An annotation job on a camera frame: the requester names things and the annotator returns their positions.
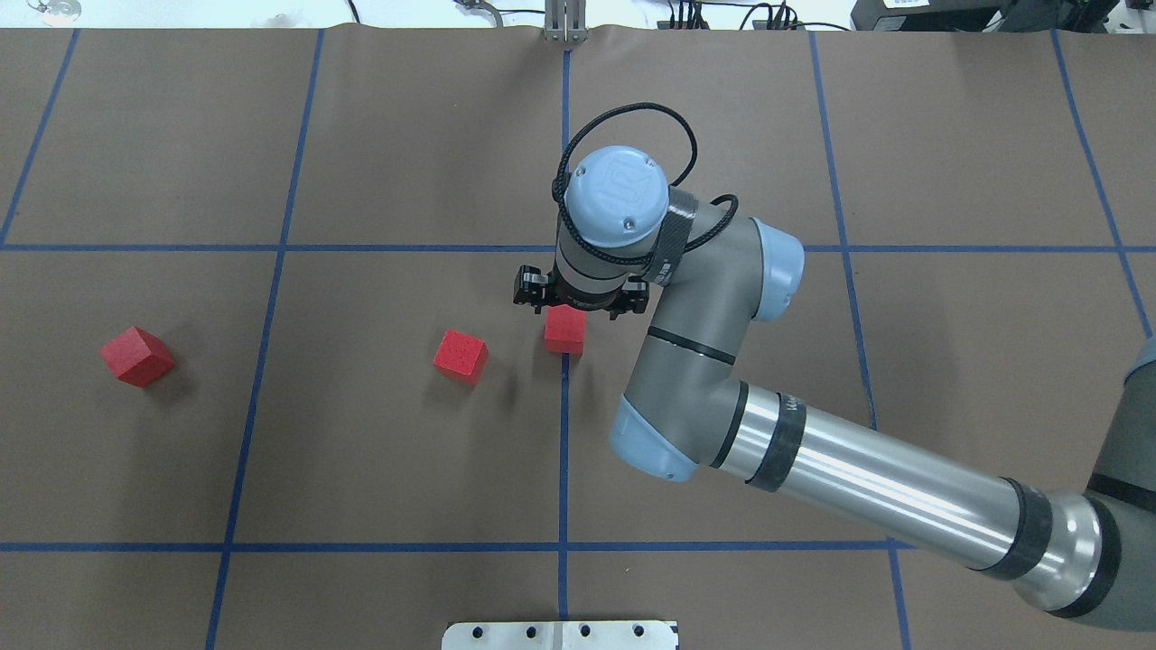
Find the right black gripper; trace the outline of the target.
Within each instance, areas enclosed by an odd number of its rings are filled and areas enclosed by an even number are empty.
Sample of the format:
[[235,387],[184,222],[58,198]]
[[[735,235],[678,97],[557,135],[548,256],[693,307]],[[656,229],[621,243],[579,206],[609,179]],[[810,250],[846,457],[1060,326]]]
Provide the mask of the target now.
[[554,283],[554,276],[538,267],[521,265],[516,272],[513,304],[531,306],[535,313],[557,305],[583,312],[606,311],[617,320],[622,313],[647,312],[649,296],[649,283],[643,280],[627,280],[612,291],[578,291],[573,285]]

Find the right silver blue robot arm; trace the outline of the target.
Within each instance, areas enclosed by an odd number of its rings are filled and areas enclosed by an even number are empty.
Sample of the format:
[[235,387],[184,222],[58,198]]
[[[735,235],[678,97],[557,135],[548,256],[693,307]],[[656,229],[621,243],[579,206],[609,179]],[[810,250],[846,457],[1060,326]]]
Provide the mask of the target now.
[[660,288],[610,444],[649,477],[702,466],[874,526],[987,579],[1050,616],[1153,630],[1153,340],[1122,381],[1085,489],[1040,492],[892,440],[733,374],[753,322],[783,316],[805,248],[738,200],[702,202],[628,145],[553,179],[553,271],[517,272],[516,304],[640,313]]

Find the red block near left arm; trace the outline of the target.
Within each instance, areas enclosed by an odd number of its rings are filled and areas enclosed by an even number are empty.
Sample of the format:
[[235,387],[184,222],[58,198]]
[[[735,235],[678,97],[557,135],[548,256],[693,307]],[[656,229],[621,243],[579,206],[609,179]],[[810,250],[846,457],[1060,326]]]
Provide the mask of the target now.
[[170,350],[148,330],[127,328],[99,349],[116,379],[133,387],[148,387],[176,367]]

